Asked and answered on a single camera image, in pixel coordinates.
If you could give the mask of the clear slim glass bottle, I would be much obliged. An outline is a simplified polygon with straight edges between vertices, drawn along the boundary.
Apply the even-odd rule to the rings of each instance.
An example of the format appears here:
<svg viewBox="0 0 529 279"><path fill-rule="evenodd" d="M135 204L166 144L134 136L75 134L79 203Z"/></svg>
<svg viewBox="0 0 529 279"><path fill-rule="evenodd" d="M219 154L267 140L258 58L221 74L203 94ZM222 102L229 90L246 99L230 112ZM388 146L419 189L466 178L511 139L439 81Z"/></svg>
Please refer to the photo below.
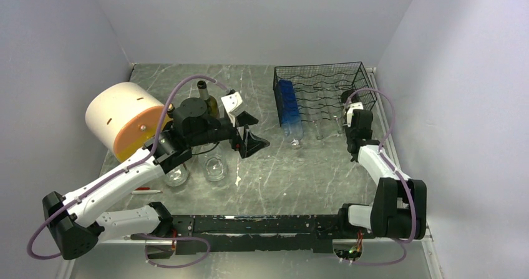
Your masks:
<svg viewBox="0 0 529 279"><path fill-rule="evenodd" d="M341 112L335 112L333 113L333 118L336 123L336 131L339 135L343 133L343 123L342 123L342 115Z"/></svg>

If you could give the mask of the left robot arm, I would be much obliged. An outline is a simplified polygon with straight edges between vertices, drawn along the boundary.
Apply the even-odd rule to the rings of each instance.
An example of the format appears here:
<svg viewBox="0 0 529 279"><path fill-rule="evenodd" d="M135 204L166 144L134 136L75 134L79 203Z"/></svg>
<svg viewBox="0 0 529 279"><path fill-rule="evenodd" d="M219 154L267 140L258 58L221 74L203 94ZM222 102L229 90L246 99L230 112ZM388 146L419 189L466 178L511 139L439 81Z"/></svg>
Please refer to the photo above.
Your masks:
<svg viewBox="0 0 529 279"><path fill-rule="evenodd" d="M250 126L258 120L239 108L238 94L225 100L235 110L216 119L208 114L205 101L185 99L172 110L173 120L161 133L118 167L66 195L46 195L42 201L44 215L60 256L73 260L100 242L126 235L163 239L172 234L173 217L160 202L118 212L111 212L110 207L139 186L190 160L193 148L226 140L245 159L269 146L267 140L251 133Z"/></svg>

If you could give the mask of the dark green wine bottle front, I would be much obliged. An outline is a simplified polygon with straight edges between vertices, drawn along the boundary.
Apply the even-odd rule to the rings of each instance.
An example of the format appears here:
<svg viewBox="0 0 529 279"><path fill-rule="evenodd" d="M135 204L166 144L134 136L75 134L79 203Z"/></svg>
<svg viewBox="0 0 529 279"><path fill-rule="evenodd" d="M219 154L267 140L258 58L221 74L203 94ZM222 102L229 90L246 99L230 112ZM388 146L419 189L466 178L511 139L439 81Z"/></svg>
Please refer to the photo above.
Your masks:
<svg viewBox="0 0 529 279"><path fill-rule="evenodd" d="M354 89L349 89L349 90L346 90L344 91L342 94L341 94L341 104L345 104L347 102L347 99L349 98L349 96L351 94L353 94L355 92ZM358 100L358 97L355 95L354 97L352 97L352 99L350 100L350 103L356 103L356 102L359 102Z"/></svg>

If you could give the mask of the small clear glass bottle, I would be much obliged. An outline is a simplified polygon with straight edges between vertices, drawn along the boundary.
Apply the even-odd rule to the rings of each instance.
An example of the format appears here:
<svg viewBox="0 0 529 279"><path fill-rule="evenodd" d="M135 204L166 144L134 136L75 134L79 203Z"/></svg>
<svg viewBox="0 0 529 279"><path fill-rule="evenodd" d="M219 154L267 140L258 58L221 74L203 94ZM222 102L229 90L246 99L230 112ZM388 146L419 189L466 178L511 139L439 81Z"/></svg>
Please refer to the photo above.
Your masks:
<svg viewBox="0 0 529 279"><path fill-rule="evenodd" d="M323 119L323 115L321 114L322 106L323 106L323 103L321 99L318 99L314 104L313 124L316 129L316 139L317 140L322 140L324 138L323 130L322 130L322 119Z"/></svg>

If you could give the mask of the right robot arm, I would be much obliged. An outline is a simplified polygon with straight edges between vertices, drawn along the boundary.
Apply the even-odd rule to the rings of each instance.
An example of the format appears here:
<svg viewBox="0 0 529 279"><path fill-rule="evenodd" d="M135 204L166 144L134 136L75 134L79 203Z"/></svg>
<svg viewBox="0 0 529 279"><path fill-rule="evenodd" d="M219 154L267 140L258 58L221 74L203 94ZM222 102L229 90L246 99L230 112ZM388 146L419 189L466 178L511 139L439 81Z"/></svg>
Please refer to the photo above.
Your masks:
<svg viewBox="0 0 529 279"><path fill-rule="evenodd" d="M367 170L376 185L373 203L345 204L339 210L337 231L345 238L364 228L375 237L404 242L420 240L426 232L427 186L410 178L388 157L380 141L372 137L373 114L369 110L346 112L347 151L352 161Z"/></svg>

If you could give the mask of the dark green wine bottle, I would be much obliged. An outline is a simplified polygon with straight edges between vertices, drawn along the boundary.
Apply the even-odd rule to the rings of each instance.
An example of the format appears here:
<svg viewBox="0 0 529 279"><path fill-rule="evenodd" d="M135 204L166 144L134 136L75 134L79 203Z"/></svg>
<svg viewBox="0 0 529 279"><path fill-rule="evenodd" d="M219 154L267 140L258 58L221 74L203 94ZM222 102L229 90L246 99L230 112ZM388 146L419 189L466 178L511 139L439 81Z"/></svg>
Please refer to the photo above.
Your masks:
<svg viewBox="0 0 529 279"><path fill-rule="evenodd" d="M200 99L203 100L206 104L207 112L210 116L218 119L220 117L220 111L218 108L217 100L210 95L207 83L204 80L200 80L197 82L197 87L200 95Z"/></svg>
<svg viewBox="0 0 529 279"><path fill-rule="evenodd" d="M349 90L346 90L344 91L342 94L341 94L341 104L345 104L347 102L347 99L349 98L349 96L351 94L353 94L355 92L354 89L349 89ZM358 97L355 95L354 97L352 97L352 99L350 100L350 103L356 103L356 102L359 102L358 100Z"/></svg>

